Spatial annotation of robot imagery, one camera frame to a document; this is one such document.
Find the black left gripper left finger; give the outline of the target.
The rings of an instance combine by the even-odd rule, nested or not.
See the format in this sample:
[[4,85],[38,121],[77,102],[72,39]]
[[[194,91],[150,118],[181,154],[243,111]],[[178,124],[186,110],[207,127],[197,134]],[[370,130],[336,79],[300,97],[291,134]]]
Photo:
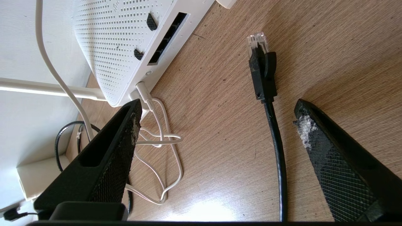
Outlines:
[[142,103],[122,106],[100,132],[35,200],[40,220],[62,202],[121,203],[139,136]]

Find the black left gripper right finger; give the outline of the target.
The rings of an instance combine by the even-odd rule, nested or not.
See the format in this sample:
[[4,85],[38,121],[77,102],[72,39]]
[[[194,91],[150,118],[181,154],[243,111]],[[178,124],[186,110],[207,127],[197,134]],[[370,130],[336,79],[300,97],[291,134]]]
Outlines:
[[336,222],[400,222],[402,181],[313,103],[294,114],[323,195]]

